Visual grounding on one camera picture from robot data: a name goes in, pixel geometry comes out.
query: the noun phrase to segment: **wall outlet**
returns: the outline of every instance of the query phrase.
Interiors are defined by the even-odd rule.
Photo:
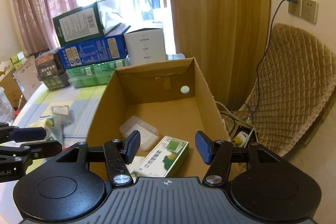
[[[297,17],[301,16],[302,0],[297,0],[297,3],[288,2],[288,12]]]
[[[301,17],[316,24],[319,4],[313,0],[302,0]]]

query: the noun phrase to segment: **barcode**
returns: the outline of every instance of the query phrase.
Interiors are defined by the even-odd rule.
[[[90,76],[92,75],[92,71],[90,67],[85,68],[86,75]]]
[[[87,15],[86,19],[87,19],[87,23],[89,24],[89,28],[94,28],[96,26],[95,21],[94,21],[94,17],[93,17],[92,14]]]

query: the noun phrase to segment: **quilted mat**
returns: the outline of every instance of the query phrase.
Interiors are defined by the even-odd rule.
[[[259,142],[285,155],[334,94],[336,55],[308,32],[278,23],[260,70],[260,103],[254,115]],[[246,100],[257,105],[257,82]],[[249,111],[246,105],[240,109]]]

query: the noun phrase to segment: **metal bolt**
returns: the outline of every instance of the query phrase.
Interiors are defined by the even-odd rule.
[[[216,185],[222,182],[222,177],[218,175],[210,175],[205,178],[205,181],[211,185]]]
[[[116,184],[125,184],[125,183],[128,183],[129,181],[131,180],[130,176],[128,175],[117,175],[114,177],[113,181],[116,183]]]

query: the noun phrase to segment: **clear plastic container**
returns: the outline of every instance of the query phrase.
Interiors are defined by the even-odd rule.
[[[140,132],[140,149],[142,151],[147,151],[159,138],[157,129],[140,120],[137,116],[130,117],[119,130],[124,138],[127,138],[133,130],[138,130]]]
[[[4,88],[0,88],[0,122],[11,122],[14,120],[14,109],[12,108]]]

